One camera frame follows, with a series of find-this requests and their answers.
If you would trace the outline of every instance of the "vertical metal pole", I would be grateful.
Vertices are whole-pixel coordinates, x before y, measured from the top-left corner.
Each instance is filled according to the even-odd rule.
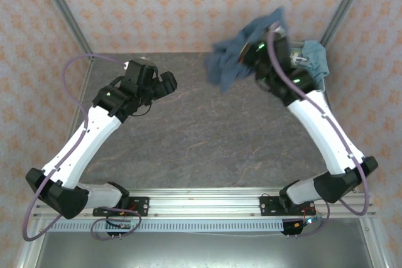
[[[48,222],[48,220],[43,218],[32,221],[30,224],[30,229],[28,230],[29,235],[33,237],[34,235],[38,234],[41,229],[44,229],[47,226],[46,223]],[[36,267],[45,237],[46,235],[33,242],[24,242],[21,255],[16,266],[17,268]]]
[[[84,34],[81,32],[78,23],[76,22],[73,14],[71,13],[70,8],[67,6],[65,0],[53,0],[57,5],[60,13],[64,17],[65,22],[67,23],[68,27],[70,28],[71,32],[73,33],[75,39],[77,40],[78,44],[80,45],[82,51],[84,53],[92,53],[90,46],[85,39]]]
[[[345,18],[353,0],[342,0],[339,4],[338,9],[336,10],[334,17],[332,18],[330,24],[325,30],[324,35],[321,39],[321,44],[324,47],[328,47],[330,40],[334,37],[336,31],[338,30],[340,24]]]

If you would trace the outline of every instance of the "wall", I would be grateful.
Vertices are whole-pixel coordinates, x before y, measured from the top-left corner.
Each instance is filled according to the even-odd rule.
[[[24,176],[62,147],[74,106],[60,70],[80,53],[52,0],[0,0],[0,266],[15,267],[22,217],[32,191]],[[68,73],[77,94],[87,62]]]
[[[280,5],[296,39],[320,39],[340,0],[67,0],[96,52],[209,51]]]
[[[328,48],[327,87],[346,132],[379,161],[374,204],[402,261],[402,0],[355,0]]]

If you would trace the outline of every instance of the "blue towel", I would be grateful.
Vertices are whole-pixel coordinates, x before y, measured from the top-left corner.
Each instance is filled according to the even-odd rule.
[[[213,85],[219,85],[221,92],[227,92],[236,79],[246,78],[252,74],[253,71],[250,68],[238,63],[240,52],[247,42],[258,41],[266,27],[277,21],[288,32],[283,8],[280,7],[270,15],[253,20],[233,39],[215,43],[212,46],[213,52],[205,59],[207,81]]]
[[[318,88],[325,91],[324,77],[329,75],[327,64],[327,51],[317,40],[306,40],[301,49],[303,58],[306,58],[305,63],[300,63],[300,66],[305,68],[313,77]]]

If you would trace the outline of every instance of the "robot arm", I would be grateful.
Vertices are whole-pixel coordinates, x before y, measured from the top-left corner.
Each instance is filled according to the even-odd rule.
[[[246,44],[241,51],[239,62],[256,72],[256,81],[265,91],[281,99],[283,105],[301,122],[317,145],[325,160],[328,171],[308,180],[296,181],[280,191],[280,203],[285,210],[306,201],[323,199],[330,203],[340,200],[346,193],[362,182],[353,157],[362,166],[365,176],[378,166],[374,157],[365,157],[351,143],[345,132],[332,115],[324,93],[317,89],[313,78],[302,68],[291,65],[286,33],[281,27],[275,30],[274,51],[285,75],[307,97],[322,108],[318,111],[309,101],[302,99],[280,79],[273,68],[267,51],[268,31],[256,43]],[[328,122],[329,117],[339,134],[349,146],[349,153],[336,130]]]
[[[33,168],[26,175],[28,183],[36,191],[60,159],[72,149],[82,132],[86,132],[79,146],[53,173],[40,194],[40,200],[67,219],[75,217],[84,208],[126,208],[129,193],[121,186],[115,183],[87,185],[79,183],[79,179],[104,141],[129,116],[135,116],[133,114],[140,106],[151,106],[152,101],[171,94],[177,88],[171,72],[162,73],[161,81],[158,69],[149,61],[131,60],[124,69],[125,76],[116,78],[102,88],[93,100],[87,128],[84,129],[83,122],[63,149],[42,170]]]

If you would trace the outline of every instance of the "wallpaper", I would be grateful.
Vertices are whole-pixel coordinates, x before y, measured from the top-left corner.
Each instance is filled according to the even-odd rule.
[[[209,51],[252,19],[286,9],[292,37],[319,40],[340,0],[66,0],[93,51]]]
[[[33,193],[26,172],[41,168],[67,139],[74,106],[60,80],[80,52],[52,0],[0,0],[0,267],[15,267],[22,218]],[[77,94],[87,62],[68,72]]]
[[[402,0],[355,0],[328,50],[329,99],[378,170],[369,187],[402,262]]]

